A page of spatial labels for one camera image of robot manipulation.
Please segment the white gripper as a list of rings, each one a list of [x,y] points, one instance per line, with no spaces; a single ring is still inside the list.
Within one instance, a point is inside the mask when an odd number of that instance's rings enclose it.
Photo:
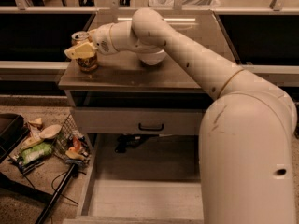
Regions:
[[[105,24],[97,29],[88,31],[88,40],[81,43],[77,43],[69,49],[64,51],[64,54],[69,59],[88,59],[95,55],[98,50],[103,55],[110,55],[116,52],[112,44],[112,38],[110,35],[113,23]]]

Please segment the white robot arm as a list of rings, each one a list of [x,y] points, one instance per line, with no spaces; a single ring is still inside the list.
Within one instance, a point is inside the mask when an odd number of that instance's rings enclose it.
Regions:
[[[199,132],[205,224],[297,224],[297,112],[284,90],[176,31],[150,8],[91,30],[64,53],[86,59],[122,50],[165,51],[214,101]]]

